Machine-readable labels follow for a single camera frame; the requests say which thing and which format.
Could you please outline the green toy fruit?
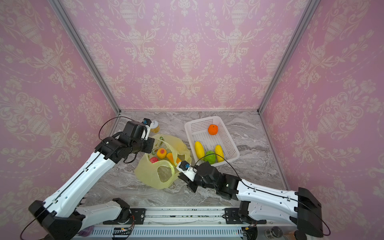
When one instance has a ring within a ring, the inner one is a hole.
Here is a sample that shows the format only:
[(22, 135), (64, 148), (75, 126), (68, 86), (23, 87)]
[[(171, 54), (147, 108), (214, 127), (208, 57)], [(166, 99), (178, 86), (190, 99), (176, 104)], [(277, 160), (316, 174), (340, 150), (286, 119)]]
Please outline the green toy fruit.
[(216, 154), (213, 151), (207, 151), (206, 155), (204, 156), (204, 161), (208, 162), (210, 165), (213, 165), (216, 163)]

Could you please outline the yellow plastic bag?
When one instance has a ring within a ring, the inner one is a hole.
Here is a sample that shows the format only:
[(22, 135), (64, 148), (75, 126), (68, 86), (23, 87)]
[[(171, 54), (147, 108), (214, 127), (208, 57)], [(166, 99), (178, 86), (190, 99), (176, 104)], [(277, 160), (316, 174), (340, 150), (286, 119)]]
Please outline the yellow plastic bag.
[(166, 189), (178, 179), (179, 171), (177, 170), (177, 166), (171, 164), (167, 157), (165, 159), (159, 159), (159, 161), (154, 164), (150, 162), (150, 159), (153, 157), (157, 158), (158, 149), (164, 148), (168, 153), (173, 154), (174, 160), (176, 160), (176, 157), (179, 157), (181, 161), (187, 161), (191, 164), (191, 151), (187, 148), (187, 145), (177, 137), (156, 134), (153, 138), (155, 139), (155, 143), (152, 152), (142, 156), (134, 170), (134, 174), (139, 181), (149, 187), (158, 190)]

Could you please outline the yellow toy starfruit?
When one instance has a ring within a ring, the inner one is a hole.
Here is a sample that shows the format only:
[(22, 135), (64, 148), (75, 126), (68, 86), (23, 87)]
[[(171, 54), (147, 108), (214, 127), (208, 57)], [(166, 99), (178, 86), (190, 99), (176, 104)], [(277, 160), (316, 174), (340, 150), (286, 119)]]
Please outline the yellow toy starfruit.
[(172, 153), (167, 153), (166, 157), (167, 157), (168, 161), (169, 161), (171, 164), (173, 164), (174, 166), (177, 166), (178, 163), (181, 162), (181, 159), (180, 159), (179, 157), (176, 157), (176, 160), (174, 160), (174, 156), (173, 156)]
[(221, 162), (225, 161), (224, 152), (223, 152), (223, 149), (222, 149), (222, 147), (220, 145), (216, 145), (216, 147), (215, 147), (215, 154), (216, 154), (217, 162), (218, 163), (221, 163)]

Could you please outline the yellow green toy mango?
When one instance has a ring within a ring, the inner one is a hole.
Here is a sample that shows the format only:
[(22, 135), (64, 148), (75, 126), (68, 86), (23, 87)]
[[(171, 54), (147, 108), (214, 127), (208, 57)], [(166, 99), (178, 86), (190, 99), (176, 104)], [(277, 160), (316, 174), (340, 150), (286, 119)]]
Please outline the yellow green toy mango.
[(195, 142), (195, 152), (198, 160), (202, 159), (205, 156), (204, 147), (200, 142)]

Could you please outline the orange toy fruit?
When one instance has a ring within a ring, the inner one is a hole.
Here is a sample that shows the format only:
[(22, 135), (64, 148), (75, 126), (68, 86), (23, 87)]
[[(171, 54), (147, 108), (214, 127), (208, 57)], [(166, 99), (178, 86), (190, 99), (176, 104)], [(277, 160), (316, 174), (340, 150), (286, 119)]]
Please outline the orange toy fruit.
[(219, 128), (217, 125), (210, 125), (208, 127), (208, 133), (211, 135), (211, 136), (214, 136), (218, 133), (219, 131)]

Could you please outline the magenta toy fruit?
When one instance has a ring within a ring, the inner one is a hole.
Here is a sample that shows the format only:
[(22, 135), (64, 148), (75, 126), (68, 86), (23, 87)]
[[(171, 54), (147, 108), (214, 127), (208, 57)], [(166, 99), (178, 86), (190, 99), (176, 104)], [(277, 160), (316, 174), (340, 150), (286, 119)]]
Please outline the magenta toy fruit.
[(156, 157), (153, 157), (153, 158), (150, 159), (150, 162), (151, 162), (152, 164), (157, 163), (158, 161), (159, 161), (159, 159), (156, 158)]

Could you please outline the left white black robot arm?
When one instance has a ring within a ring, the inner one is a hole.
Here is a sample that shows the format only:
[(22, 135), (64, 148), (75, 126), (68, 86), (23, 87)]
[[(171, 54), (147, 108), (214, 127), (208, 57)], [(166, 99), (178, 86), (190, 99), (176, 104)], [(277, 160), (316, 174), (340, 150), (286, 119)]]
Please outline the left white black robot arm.
[(47, 232), (46, 240), (70, 240), (80, 231), (106, 221), (125, 224), (133, 219), (130, 205), (120, 198), (91, 207), (80, 207), (80, 202), (95, 183), (128, 156), (151, 153), (155, 140), (150, 131), (157, 121), (129, 120), (121, 132), (106, 137), (80, 169), (55, 193), (44, 201), (34, 201), (30, 213)]

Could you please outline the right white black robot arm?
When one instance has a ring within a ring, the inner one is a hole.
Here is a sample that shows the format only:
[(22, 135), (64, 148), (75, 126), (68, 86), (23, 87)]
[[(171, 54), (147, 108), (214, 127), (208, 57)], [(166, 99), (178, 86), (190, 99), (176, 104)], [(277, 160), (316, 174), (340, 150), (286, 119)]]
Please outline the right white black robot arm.
[(196, 168), (178, 167), (179, 179), (186, 182), (192, 192), (198, 187), (213, 189), (225, 200), (241, 202), (239, 215), (242, 222), (282, 221), (291, 223), (306, 235), (322, 238), (322, 205), (306, 188), (284, 191), (263, 187), (240, 177), (222, 174), (208, 166)]

